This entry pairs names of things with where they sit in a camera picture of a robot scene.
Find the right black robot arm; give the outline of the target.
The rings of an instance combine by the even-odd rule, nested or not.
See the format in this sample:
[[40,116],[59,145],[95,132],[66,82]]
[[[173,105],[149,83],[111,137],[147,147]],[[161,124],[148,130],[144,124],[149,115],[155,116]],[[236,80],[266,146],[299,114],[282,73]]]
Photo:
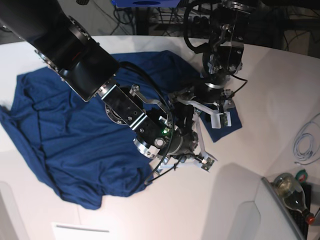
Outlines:
[[[36,54],[82,100],[99,95],[109,118],[136,133],[134,144],[147,158],[187,159],[194,157],[198,135],[187,126],[175,124],[170,102],[154,80],[140,67],[117,61],[56,0],[3,0],[0,21],[28,42]],[[120,87],[114,75],[120,69],[138,74],[151,85],[158,99],[147,99],[139,85]]]

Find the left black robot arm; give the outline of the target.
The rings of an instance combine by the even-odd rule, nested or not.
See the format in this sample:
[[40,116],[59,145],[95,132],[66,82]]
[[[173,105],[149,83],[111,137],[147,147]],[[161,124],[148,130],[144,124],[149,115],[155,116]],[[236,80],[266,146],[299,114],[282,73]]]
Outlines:
[[[203,24],[208,41],[194,46],[189,39],[190,12],[194,7],[209,4],[209,19]],[[225,93],[230,77],[242,67],[244,37],[256,0],[194,0],[185,7],[183,39],[195,54],[202,54],[202,77],[192,83],[195,98],[205,104],[231,100],[236,92]]]

